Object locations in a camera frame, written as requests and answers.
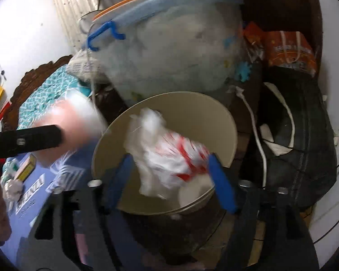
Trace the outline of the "red orange paper bag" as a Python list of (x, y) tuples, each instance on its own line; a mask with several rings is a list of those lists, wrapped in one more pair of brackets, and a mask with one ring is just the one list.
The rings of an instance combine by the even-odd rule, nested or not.
[(263, 31), (254, 22), (243, 30), (250, 60), (315, 76), (317, 63), (311, 46), (299, 31)]

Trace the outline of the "grey patterned pillow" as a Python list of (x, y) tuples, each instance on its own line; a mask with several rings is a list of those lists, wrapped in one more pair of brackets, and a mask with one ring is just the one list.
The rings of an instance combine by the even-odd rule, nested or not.
[(91, 50), (79, 50), (66, 65), (66, 73), (83, 82), (93, 81), (98, 84), (109, 83), (100, 61), (92, 56)]

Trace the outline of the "beige patterned curtain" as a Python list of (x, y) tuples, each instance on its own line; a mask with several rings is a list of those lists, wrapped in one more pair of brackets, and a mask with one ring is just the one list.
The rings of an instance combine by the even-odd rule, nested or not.
[(52, 0), (68, 43), (75, 53), (85, 41), (79, 27), (79, 19), (95, 10), (104, 9), (103, 0)]

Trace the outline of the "beige trash bin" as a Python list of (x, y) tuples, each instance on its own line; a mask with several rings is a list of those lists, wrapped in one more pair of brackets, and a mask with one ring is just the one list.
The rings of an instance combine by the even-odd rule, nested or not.
[[(109, 169), (116, 168), (125, 151), (130, 121), (143, 108), (159, 111), (167, 128), (190, 140), (204, 144), (215, 153), (224, 167), (234, 160), (238, 144), (235, 121), (219, 101), (196, 92), (169, 92), (139, 102), (110, 123), (100, 138), (92, 158), (92, 177), (101, 179)], [(214, 194), (209, 175), (193, 178), (179, 193), (168, 200), (146, 197), (139, 192), (141, 182), (136, 167), (122, 192), (118, 209), (136, 215), (173, 215), (203, 207)]]

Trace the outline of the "white paper ball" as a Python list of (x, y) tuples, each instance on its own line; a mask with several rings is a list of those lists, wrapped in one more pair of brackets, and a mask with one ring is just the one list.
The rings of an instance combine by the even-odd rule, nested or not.
[(19, 179), (7, 180), (3, 187), (3, 198), (9, 202), (17, 202), (22, 196), (23, 183)]

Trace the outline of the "dark wooden headboard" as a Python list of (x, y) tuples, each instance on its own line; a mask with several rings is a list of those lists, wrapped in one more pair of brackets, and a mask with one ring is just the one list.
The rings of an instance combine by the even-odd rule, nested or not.
[(19, 108), (36, 91), (45, 80), (52, 75), (59, 67), (69, 63), (72, 55), (63, 56), (56, 62), (48, 62), (36, 69), (25, 73), (19, 86), (14, 90), (13, 96), (9, 99), (9, 106), (4, 108), (1, 120), (2, 131), (16, 130), (19, 122)]

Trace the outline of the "yellow pink flat box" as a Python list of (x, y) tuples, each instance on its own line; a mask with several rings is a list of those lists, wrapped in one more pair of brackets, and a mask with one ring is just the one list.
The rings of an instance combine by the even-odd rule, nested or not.
[(37, 164), (37, 159), (33, 154), (29, 154), (15, 173), (14, 179), (24, 182), (33, 172)]

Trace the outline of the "white red plastic bag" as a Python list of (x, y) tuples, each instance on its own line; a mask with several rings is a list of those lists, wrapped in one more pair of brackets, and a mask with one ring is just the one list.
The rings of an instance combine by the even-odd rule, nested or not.
[(124, 148), (137, 166), (139, 192), (171, 199), (198, 177), (208, 175), (206, 146), (166, 128), (161, 113), (143, 108), (131, 115)]

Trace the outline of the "clear storage box blue lid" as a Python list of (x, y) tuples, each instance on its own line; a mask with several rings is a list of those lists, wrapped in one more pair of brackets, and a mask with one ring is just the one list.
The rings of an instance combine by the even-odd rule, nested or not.
[(245, 61), (241, 0), (137, 0), (95, 20), (90, 57), (127, 105), (200, 92), (224, 101)]

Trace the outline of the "teal patterned bed sheet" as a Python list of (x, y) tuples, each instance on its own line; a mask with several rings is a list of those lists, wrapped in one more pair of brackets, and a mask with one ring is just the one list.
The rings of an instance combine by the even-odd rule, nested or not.
[(20, 106), (19, 130), (29, 128), (68, 90), (75, 89), (86, 97), (91, 94), (90, 86), (67, 73), (66, 67), (66, 64), (59, 67)]

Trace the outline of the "red yellow wall calendar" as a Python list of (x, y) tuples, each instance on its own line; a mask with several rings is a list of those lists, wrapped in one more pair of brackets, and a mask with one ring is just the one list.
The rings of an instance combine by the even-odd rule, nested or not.
[(3, 119), (7, 109), (11, 106), (6, 90), (0, 85), (0, 121)]

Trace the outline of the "blue patterned bed blanket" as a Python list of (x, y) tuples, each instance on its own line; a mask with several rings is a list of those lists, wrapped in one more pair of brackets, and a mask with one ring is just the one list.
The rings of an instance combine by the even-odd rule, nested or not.
[(47, 198), (53, 193), (79, 190), (92, 179), (92, 157), (97, 143), (93, 140), (74, 152), (67, 152), (48, 168), (36, 162), (23, 183), (20, 200), (8, 210), (12, 234), (1, 250), (14, 265), (20, 243), (28, 238)]

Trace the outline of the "tissue pack blue yellow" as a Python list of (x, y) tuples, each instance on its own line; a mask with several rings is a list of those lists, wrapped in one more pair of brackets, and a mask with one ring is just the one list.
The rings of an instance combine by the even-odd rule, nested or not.
[(58, 147), (37, 150), (33, 154), (41, 164), (48, 168), (65, 154), (97, 140), (108, 125), (96, 106), (78, 91), (70, 90), (32, 124), (32, 127), (56, 125), (62, 133)]

